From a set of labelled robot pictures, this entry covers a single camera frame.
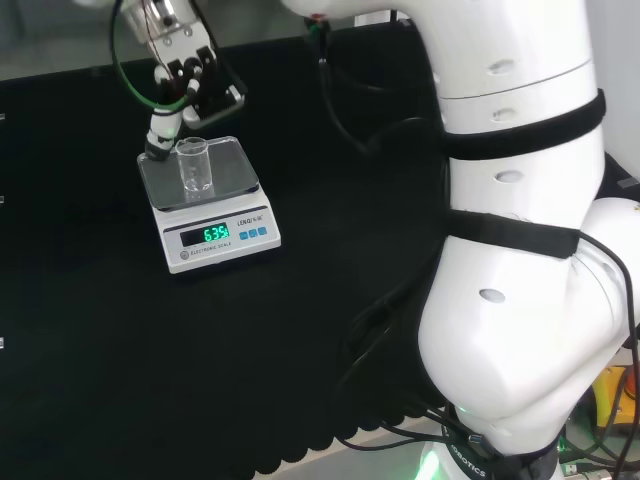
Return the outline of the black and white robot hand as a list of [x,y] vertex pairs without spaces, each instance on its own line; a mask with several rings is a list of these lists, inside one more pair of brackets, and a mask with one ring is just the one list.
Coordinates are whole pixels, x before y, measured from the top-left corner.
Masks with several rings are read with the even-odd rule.
[[119,19],[156,61],[154,82],[160,97],[136,99],[151,109],[145,153],[163,160],[174,148],[183,120],[202,101],[205,81],[215,74],[213,40],[193,1],[117,1],[110,18],[111,48]]

